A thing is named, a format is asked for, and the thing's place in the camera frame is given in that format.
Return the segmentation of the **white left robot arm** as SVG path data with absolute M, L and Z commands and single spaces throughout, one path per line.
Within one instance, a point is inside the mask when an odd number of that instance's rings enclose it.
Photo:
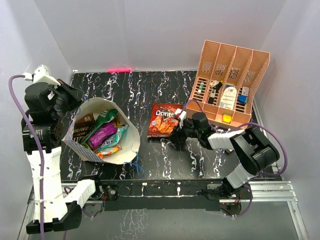
M 23 149 L 30 163 L 33 190 L 33 219 L 26 225 L 29 235 L 76 229 L 82 220 L 84 203 L 103 195 L 102 185 L 90 176 L 80 180 L 63 196 L 60 157 L 64 137 L 62 118 L 84 101 L 84 92 L 61 79 L 34 81 L 25 89 L 28 106 L 21 120 Z

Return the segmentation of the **blue checkered paper bag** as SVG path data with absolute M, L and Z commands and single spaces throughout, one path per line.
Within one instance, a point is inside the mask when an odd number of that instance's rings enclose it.
M 85 101 L 62 141 L 83 161 L 130 164 L 139 177 L 144 176 L 139 165 L 139 131 L 110 100 L 94 97 Z

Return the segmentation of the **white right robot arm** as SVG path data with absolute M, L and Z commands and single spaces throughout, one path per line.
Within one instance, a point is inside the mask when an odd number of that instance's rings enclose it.
M 213 189 L 207 186 L 198 193 L 206 198 L 214 195 L 235 198 L 251 179 L 280 159 L 279 151 L 259 126 L 218 132 L 203 112 L 196 112 L 189 119 L 181 109 L 173 114 L 173 119 L 177 120 L 177 126 L 169 136 L 172 143 L 181 145 L 188 138 L 194 138 L 208 150 L 233 150 L 239 159 L 238 166 L 223 178 L 221 185 Z

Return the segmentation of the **green snack bag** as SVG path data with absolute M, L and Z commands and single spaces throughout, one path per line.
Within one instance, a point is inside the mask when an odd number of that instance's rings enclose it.
M 117 114 L 118 114 L 118 110 L 115 108 L 102 111 L 97 117 L 97 119 L 95 120 L 95 123 L 93 127 L 90 129 L 89 134 L 83 137 L 80 143 L 84 144 L 96 131 L 99 130 L 99 128 L 103 124 L 111 122 L 117 116 Z

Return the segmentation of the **red Doritos chip bag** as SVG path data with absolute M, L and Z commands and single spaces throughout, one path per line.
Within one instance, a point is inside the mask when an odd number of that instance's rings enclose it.
M 169 137 L 179 121 L 174 118 L 177 109 L 182 109 L 182 104 L 176 103 L 153 103 L 151 106 L 148 138 Z

